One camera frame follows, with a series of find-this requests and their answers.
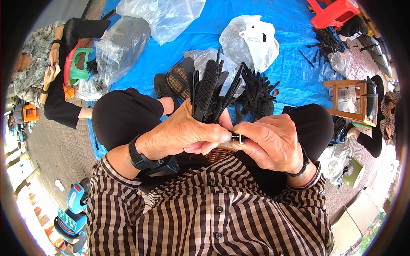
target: hand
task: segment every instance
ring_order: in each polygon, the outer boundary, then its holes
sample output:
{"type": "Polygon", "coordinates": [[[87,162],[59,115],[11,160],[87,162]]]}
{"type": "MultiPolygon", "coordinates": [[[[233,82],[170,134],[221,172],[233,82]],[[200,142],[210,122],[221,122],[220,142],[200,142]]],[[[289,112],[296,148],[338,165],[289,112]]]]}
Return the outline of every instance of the hand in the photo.
{"type": "Polygon", "coordinates": [[[386,126],[386,133],[389,138],[392,136],[392,129],[390,128],[390,125],[386,126]]]}
{"type": "Polygon", "coordinates": [[[242,122],[233,131],[250,139],[232,146],[243,150],[263,169],[298,173],[303,166],[302,147],[289,115],[267,116],[255,123],[242,122]]]}
{"type": "Polygon", "coordinates": [[[201,123],[191,113],[192,105],[188,99],[164,122],[137,139],[137,151],[150,160],[184,151],[205,155],[218,144],[231,140],[232,134],[226,129],[232,128],[227,110],[221,115],[219,124],[201,123]]]}
{"type": "Polygon", "coordinates": [[[54,67],[46,68],[46,72],[44,73],[44,84],[50,85],[50,83],[54,81],[54,79],[60,73],[60,71],[60,66],[57,63],[54,67]]]}
{"type": "Polygon", "coordinates": [[[54,66],[54,63],[58,63],[58,57],[60,56],[59,49],[60,49],[59,43],[54,43],[51,46],[51,51],[50,51],[50,54],[48,55],[48,58],[50,59],[50,65],[52,66],[54,66]]]}

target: license plate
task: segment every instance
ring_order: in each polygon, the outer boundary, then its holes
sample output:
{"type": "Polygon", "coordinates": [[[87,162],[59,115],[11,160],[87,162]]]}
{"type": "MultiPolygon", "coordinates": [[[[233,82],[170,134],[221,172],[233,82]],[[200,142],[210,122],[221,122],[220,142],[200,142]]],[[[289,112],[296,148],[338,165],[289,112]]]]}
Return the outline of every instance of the license plate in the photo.
{"type": "Polygon", "coordinates": [[[73,231],[75,231],[77,227],[77,223],[70,217],[68,216],[67,213],[65,213],[61,208],[58,208],[58,217],[67,225],[69,226],[73,231]]]}

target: patterned shirt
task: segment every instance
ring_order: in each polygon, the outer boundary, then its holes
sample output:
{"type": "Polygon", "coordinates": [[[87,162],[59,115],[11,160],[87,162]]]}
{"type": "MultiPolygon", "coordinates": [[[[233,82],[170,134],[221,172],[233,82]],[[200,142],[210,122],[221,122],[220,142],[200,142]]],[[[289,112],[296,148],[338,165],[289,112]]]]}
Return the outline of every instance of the patterned shirt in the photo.
{"type": "Polygon", "coordinates": [[[393,103],[393,107],[396,108],[396,103],[400,100],[400,95],[391,91],[386,92],[383,97],[382,103],[380,104],[380,111],[385,117],[380,121],[380,130],[383,134],[383,139],[387,145],[394,145],[394,113],[389,113],[385,100],[390,99],[393,103]],[[391,134],[390,137],[387,134],[386,127],[390,126],[391,134]]]}
{"type": "Polygon", "coordinates": [[[328,255],[333,248],[320,167],[304,188],[275,199],[230,156],[152,190],[93,167],[87,207],[90,255],[328,255]]]}
{"type": "Polygon", "coordinates": [[[44,105],[40,103],[40,95],[44,84],[44,73],[50,65],[48,55],[51,51],[51,42],[54,40],[57,28],[64,24],[66,24],[64,20],[56,21],[37,29],[27,38],[21,51],[30,56],[33,63],[17,72],[11,79],[17,97],[41,109],[44,109],[44,105]]]}

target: wicker basket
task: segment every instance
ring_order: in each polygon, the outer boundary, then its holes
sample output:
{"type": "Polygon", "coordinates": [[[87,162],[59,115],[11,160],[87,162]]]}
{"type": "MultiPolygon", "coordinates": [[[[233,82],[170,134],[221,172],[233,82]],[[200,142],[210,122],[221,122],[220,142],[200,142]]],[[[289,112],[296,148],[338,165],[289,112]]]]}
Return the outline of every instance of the wicker basket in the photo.
{"type": "Polygon", "coordinates": [[[205,158],[210,164],[214,164],[228,156],[232,156],[236,151],[236,149],[230,147],[218,146],[206,154],[205,158]]]}

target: blue scooter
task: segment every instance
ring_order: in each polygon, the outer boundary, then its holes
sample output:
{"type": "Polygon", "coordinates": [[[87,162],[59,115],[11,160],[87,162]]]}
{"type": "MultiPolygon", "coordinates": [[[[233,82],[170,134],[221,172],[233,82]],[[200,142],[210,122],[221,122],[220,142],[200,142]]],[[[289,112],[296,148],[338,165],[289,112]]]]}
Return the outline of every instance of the blue scooter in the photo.
{"type": "Polygon", "coordinates": [[[91,191],[89,178],[71,185],[67,197],[68,208],[64,211],[58,209],[58,215],[54,219],[54,227],[65,240],[66,246],[70,244],[73,252],[81,254],[87,241],[86,208],[91,191]]]}

